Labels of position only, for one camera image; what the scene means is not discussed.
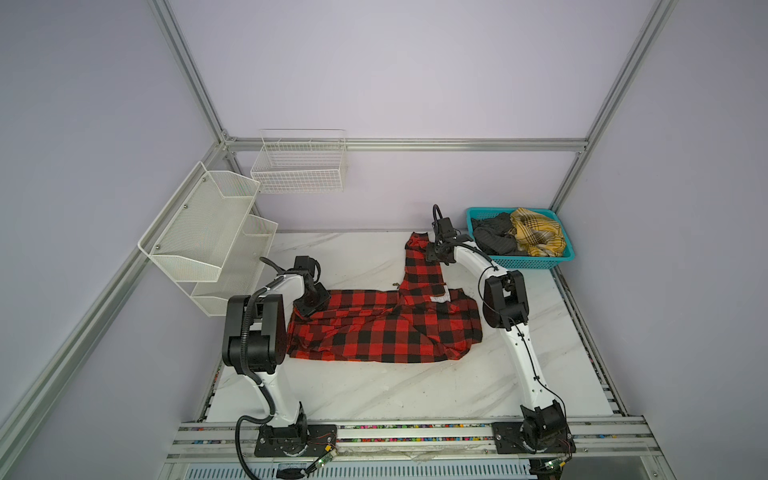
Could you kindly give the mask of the red black plaid shirt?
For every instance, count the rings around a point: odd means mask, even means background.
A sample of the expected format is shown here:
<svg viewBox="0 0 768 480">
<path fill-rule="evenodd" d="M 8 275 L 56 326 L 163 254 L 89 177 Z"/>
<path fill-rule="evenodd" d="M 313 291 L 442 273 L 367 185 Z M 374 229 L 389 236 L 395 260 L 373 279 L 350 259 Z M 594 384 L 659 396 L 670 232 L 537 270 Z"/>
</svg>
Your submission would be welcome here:
<svg viewBox="0 0 768 480">
<path fill-rule="evenodd" d="M 463 358 L 483 340 L 478 304 L 447 287 L 440 264 L 427 260 L 428 243 L 427 234 L 411 234 L 397 289 L 332 290 L 325 309 L 310 316 L 294 311 L 288 355 L 389 364 Z"/>
</svg>

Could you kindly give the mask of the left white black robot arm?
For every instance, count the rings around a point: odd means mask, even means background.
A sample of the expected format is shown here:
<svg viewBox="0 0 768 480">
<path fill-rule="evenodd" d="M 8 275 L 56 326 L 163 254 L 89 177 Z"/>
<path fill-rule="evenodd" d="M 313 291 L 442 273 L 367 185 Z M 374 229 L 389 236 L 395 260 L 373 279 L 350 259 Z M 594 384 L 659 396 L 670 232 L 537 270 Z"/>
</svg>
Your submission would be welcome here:
<svg viewBox="0 0 768 480">
<path fill-rule="evenodd" d="M 280 365 L 288 353 L 288 324 L 294 313 L 312 315 L 327 308 L 330 293 L 320 282 L 321 266 L 310 256 L 297 256 L 284 269 L 266 257 L 275 278 L 250 295 L 227 302 L 222 361 L 245 377 L 261 394 L 265 416 L 259 443 L 301 449 L 308 443 L 309 426 L 301 402 L 293 394 Z"/>
</svg>

